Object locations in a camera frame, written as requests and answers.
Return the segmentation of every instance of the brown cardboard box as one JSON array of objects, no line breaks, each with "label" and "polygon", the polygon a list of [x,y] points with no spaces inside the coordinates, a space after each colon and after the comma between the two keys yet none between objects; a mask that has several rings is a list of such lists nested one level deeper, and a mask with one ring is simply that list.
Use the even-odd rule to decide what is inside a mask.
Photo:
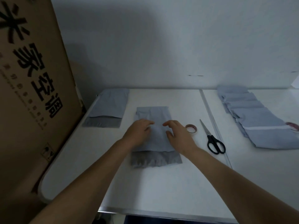
[{"label": "brown cardboard box", "polygon": [[0,39],[0,223],[23,223],[82,111],[50,0],[1,0]]}]

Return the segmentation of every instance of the white stripe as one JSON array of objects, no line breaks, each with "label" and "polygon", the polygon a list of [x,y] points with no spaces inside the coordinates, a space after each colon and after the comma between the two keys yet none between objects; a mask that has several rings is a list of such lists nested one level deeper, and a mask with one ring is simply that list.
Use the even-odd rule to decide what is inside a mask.
[{"label": "white stripe", "polygon": [[272,126],[272,127],[244,127],[245,130],[275,130],[275,129],[290,129],[290,126]]}]

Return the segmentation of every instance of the person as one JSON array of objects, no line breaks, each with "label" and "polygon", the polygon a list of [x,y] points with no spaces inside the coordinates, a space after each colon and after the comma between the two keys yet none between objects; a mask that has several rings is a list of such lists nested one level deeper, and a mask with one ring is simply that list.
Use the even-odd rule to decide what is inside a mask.
[{"label": "person", "polygon": [[[92,223],[124,158],[150,134],[150,120],[137,120],[114,145],[47,205],[30,224]],[[299,212],[197,147],[176,120],[163,124],[170,144],[209,180],[240,224],[299,223]]]}]

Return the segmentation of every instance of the tape roll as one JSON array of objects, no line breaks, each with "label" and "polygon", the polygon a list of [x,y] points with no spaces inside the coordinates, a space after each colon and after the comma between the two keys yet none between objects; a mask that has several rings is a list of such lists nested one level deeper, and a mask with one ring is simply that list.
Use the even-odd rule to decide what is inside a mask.
[{"label": "tape roll", "polygon": [[[193,129],[195,130],[195,132],[190,132],[190,131],[188,130],[188,127],[193,128]],[[185,128],[187,129],[187,131],[188,131],[189,133],[196,133],[196,132],[197,132],[197,127],[194,126],[193,124],[187,124],[187,125],[185,126]]]},{"label": "tape roll", "polygon": [[286,125],[289,125],[292,131],[299,132],[299,126],[292,122],[286,122]]}]

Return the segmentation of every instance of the black scissors handle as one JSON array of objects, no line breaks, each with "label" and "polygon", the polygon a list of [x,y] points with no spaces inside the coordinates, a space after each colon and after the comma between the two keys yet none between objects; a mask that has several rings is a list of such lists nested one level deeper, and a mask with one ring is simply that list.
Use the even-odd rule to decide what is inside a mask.
[{"label": "black scissors handle", "polygon": [[[213,135],[208,135],[207,138],[208,138],[207,147],[209,148],[209,150],[212,153],[218,155],[219,153],[224,154],[226,152],[225,145],[221,141],[219,141],[218,139],[216,139]],[[219,148],[219,146],[217,145],[217,143],[221,144],[221,147],[223,148],[223,151],[221,151],[221,149]],[[210,148],[209,144],[212,144],[215,147],[215,149],[216,149],[217,152],[213,151]]]}]

